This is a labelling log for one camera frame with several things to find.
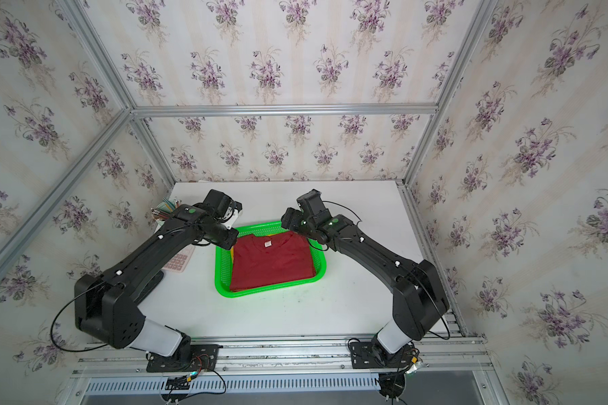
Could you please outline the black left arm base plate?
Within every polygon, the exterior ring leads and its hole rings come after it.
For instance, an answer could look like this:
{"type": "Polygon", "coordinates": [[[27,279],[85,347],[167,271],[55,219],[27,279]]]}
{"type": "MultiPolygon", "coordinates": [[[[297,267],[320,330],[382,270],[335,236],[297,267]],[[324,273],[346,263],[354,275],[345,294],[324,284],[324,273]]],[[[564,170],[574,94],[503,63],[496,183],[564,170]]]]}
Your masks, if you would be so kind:
{"type": "Polygon", "coordinates": [[[212,370],[221,346],[217,344],[191,344],[179,348],[171,357],[151,354],[146,366],[148,373],[195,372],[212,370]]]}

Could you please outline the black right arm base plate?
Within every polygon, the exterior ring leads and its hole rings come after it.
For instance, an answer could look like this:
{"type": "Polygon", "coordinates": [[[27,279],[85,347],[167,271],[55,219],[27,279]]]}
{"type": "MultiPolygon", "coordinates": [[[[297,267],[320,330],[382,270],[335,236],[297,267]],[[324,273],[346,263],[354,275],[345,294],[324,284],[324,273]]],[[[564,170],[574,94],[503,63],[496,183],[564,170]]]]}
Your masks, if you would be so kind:
{"type": "Polygon", "coordinates": [[[349,351],[351,367],[355,370],[366,369],[397,369],[409,371],[421,362],[420,352],[413,344],[405,344],[396,353],[390,354],[380,343],[361,341],[350,338],[346,343],[349,351]]]}

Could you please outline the dark red t-shirt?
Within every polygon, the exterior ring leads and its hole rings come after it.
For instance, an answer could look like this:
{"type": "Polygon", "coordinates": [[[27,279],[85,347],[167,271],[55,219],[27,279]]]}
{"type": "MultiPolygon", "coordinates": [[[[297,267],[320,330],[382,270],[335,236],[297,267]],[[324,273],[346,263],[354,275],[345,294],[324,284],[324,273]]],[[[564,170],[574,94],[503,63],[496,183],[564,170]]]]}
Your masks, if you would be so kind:
{"type": "Polygon", "coordinates": [[[273,236],[243,236],[232,248],[230,290],[233,292],[299,281],[315,275],[307,239],[292,231],[273,236]]]}

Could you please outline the pale green pencil cup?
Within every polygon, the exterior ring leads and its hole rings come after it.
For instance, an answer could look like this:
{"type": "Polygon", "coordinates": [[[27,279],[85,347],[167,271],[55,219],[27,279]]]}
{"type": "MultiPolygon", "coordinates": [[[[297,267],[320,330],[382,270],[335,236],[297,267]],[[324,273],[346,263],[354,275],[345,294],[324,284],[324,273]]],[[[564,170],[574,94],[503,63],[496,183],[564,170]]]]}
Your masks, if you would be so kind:
{"type": "Polygon", "coordinates": [[[181,201],[179,199],[162,199],[157,206],[150,210],[152,219],[157,223],[166,221],[171,217],[172,213],[177,209],[180,203],[181,201]]]}

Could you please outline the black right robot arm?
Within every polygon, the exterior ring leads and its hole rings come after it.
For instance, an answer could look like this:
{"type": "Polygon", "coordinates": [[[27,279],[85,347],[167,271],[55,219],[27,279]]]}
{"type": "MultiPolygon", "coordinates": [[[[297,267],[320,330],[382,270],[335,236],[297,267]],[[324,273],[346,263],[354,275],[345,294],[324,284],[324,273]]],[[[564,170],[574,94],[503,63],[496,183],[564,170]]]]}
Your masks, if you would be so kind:
{"type": "Polygon", "coordinates": [[[331,214],[315,189],[300,196],[297,205],[282,215],[284,229],[353,259],[392,294],[392,320],[372,340],[372,352],[382,362],[405,345],[422,340],[444,320],[449,299],[431,262],[403,258],[369,237],[346,216],[331,214]]]}

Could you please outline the pink white calculator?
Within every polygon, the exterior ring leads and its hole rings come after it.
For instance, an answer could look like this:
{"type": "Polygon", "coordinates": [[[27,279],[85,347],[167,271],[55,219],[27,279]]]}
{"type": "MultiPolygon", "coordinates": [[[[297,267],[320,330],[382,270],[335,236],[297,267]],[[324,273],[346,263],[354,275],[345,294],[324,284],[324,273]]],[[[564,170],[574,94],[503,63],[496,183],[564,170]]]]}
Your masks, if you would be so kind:
{"type": "Polygon", "coordinates": [[[162,270],[173,272],[173,273],[182,273],[186,268],[194,254],[196,246],[188,245],[182,248],[179,253],[177,253],[168,263],[166,263],[162,270]]]}

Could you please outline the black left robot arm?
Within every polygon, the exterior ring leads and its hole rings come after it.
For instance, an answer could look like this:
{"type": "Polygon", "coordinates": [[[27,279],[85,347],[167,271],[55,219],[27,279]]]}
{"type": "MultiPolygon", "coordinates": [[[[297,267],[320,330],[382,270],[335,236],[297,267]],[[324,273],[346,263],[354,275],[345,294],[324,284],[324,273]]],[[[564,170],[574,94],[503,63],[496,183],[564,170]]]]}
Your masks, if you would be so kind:
{"type": "Polygon", "coordinates": [[[146,317],[138,305],[162,281],[162,269],[187,246],[214,245],[229,250],[239,232],[233,226],[240,202],[210,190],[203,202],[181,204],[136,250],[100,275],[84,275],[74,285],[77,329],[115,349],[133,348],[190,361],[191,339],[146,317]]]}

